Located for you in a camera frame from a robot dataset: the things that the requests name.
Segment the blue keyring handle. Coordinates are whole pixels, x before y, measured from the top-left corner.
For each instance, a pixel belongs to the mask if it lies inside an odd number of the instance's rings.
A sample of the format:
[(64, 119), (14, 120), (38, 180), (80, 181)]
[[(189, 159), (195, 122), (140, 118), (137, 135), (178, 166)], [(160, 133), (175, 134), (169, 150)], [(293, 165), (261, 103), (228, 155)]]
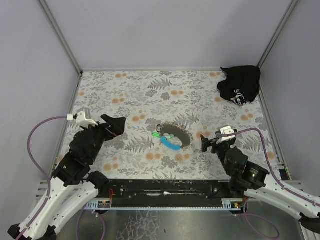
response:
[(162, 136), (160, 138), (160, 141), (165, 147), (167, 147), (167, 148), (169, 148), (171, 150), (174, 150), (174, 151), (181, 150), (181, 146), (180, 145), (171, 143), (165, 136)]

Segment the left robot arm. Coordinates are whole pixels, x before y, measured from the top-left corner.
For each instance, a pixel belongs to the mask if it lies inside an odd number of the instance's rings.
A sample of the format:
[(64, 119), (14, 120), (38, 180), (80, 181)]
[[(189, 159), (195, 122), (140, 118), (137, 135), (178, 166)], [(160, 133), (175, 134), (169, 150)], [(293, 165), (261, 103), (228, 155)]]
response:
[(85, 111), (63, 115), (81, 127), (69, 145), (68, 153), (52, 176), (45, 176), (47, 192), (29, 216), (8, 229), (14, 240), (55, 240), (58, 231), (85, 204), (98, 195), (109, 193), (109, 179), (100, 171), (91, 171), (104, 142), (121, 136), (126, 118), (101, 115), (103, 123), (90, 119)]

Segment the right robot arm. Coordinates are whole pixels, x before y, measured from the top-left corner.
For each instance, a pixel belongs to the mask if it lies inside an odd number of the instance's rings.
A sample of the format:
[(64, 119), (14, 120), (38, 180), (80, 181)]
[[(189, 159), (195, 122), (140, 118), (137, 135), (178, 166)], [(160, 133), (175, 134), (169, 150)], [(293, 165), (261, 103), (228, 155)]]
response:
[(293, 218), (307, 230), (320, 233), (320, 198), (299, 190), (279, 180), (258, 164), (249, 161), (248, 156), (237, 147), (232, 147), (236, 139), (226, 141), (219, 138), (201, 138), (201, 151), (216, 154), (226, 174), (230, 177), (228, 188), (247, 198), (263, 201), (278, 208)]

